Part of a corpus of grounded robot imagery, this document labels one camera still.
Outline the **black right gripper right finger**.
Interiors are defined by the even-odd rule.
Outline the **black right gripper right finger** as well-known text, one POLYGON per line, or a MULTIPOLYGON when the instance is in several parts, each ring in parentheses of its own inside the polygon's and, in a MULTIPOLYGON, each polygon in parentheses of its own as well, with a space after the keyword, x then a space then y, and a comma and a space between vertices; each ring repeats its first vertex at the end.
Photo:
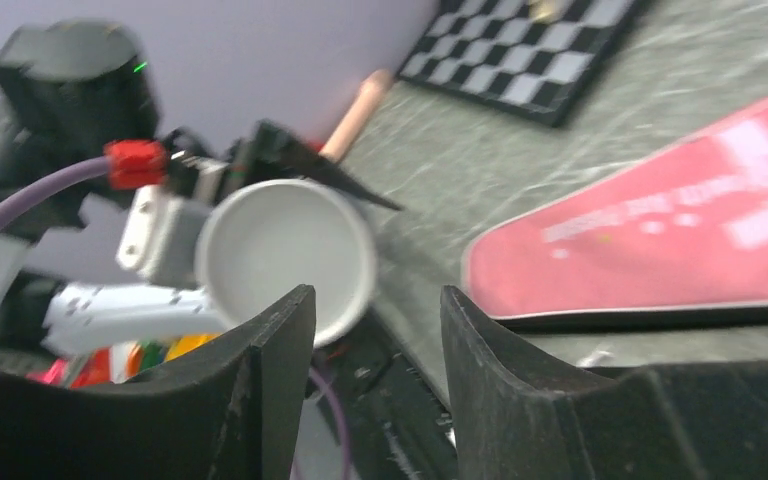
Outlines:
POLYGON ((768 360, 606 377, 518 337, 454 286, 440 318, 462 479, 768 479, 768 360))

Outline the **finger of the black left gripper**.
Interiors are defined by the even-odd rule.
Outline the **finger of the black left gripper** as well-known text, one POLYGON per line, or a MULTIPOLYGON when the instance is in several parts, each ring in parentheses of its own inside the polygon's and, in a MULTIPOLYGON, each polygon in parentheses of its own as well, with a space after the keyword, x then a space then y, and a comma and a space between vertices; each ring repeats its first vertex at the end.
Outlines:
POLYGON ((287 128, 269 120, 260 121, 253 136, 239 140, 228 154, 229 166, 224 176, 226 196, 267 180, 307 178, 390 210, 403 209, 368 189, 287 128))

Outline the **black white chessboard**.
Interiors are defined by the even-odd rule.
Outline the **black white chessboard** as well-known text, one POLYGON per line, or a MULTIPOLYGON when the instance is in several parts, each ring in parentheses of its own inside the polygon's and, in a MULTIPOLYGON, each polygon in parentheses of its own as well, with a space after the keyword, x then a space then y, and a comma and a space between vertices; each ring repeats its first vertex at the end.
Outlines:
POLYGON ((547 127, 564 123, 649 2, 443 1, 398 76, 547 127))

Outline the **translucent tube lid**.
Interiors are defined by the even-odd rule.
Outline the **translucent tube lid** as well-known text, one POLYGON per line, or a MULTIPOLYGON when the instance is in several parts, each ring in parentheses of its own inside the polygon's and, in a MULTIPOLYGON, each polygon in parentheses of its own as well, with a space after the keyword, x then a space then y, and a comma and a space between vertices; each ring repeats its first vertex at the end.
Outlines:
POLYGON ((240 323, 299 284, 316 295, 313 346, 346 335, 367 312, 378 261, 355 201, 299 179, 247 186, 206 220, 194 270, 221 318, 240 323))

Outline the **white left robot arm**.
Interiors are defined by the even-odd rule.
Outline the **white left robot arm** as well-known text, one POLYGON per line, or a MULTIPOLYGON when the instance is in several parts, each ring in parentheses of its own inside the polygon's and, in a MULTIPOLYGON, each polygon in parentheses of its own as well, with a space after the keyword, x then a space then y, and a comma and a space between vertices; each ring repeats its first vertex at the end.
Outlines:
POLYGON ((263 120, 216 156, 188 129, 157 136, 129 31, 85 20, 17 29, 0 50, 0 347, 72 357, 219 334, 299 284, 316 292, 314 346, 345 335, 377 275, 358 204, 394 203, 339 161, 386 82, 383 72, 368 79, 322 149, 263 120), (115 257, 138 283, 26 270, 47 231, 84 227, 90 195, 127 211, 115 257))

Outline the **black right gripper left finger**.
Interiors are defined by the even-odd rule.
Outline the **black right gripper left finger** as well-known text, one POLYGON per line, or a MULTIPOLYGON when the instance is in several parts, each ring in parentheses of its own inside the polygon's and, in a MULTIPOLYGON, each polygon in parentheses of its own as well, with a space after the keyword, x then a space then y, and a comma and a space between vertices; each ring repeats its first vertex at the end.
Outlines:
POLYGON ((286 479, 316 322, 300 285, 261 314, 121 384, 0 371, 0 479, 286 479))

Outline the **pink racket bag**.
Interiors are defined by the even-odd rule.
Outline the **pink racket bag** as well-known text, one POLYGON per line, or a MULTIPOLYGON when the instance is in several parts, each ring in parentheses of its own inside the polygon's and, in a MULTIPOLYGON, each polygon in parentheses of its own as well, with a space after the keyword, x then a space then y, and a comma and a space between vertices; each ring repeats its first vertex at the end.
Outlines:
POLYGON ((768 323, 768 98, 491 227, 461 281, 515 330, 768 323))

